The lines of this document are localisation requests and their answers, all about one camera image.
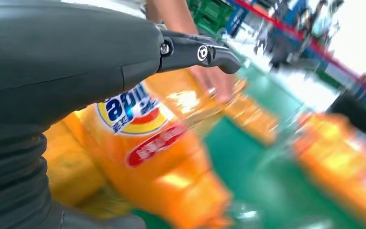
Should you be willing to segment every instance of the green floor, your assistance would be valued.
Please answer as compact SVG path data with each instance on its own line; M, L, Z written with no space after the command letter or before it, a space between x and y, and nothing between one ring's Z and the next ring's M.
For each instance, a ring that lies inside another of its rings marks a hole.
M239 74L249 82L246 93L282 120L289 120L302 106L254 67ZM216 172L234 198L261 213L262 228L326 229L311 227L311 222L327 219L333 223L327 229L366 228L308 181L285 144L266 148L227 119L215 126L205 142ZM155 216L139 214L144 216L149 229L170 228Z

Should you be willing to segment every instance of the green crate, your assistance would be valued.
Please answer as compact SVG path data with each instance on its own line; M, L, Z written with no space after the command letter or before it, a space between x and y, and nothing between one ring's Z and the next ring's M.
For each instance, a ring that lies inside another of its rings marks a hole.
M187 5L196 25L215 35L225 27L234 11L222 0L187 0Z

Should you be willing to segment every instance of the black object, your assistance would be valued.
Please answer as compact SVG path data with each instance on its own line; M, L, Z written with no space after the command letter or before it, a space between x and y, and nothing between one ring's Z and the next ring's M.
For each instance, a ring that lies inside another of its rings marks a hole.
M191 64L239 69L229 50L210 39L186 37L185 44L163 33L149 21L112 10L0 0L0 229L145 228L135 216L98 221L53 201L42 133L70 112L157 71ZM172 41L172 52L165 52L165 41ZM193 43L207 48L204 61L186 59L197 58L197 52L183 52Z
M352 125L366 133L366 106L350 92L342 93L330 106L328 112L347 116Z
M223 72L233 74L241 66L239 59L225 46L201 35L186 35L162 31L168 52L162 55L158 72L200 65L218 66Z

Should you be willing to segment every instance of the white wall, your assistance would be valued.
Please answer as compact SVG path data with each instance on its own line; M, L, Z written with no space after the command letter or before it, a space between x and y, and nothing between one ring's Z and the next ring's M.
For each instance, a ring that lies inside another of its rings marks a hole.
M338 12L341 30L330 49L335 57L357 73L366 72L366 0L345 0Z

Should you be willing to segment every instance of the hand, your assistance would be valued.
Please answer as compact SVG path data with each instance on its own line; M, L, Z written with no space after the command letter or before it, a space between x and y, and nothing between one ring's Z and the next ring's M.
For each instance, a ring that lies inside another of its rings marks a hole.
M209 96L215 96L221 103L227 103L232 99L233 75L225 74L218 67L204 68L197 65L190 67L189 71Z

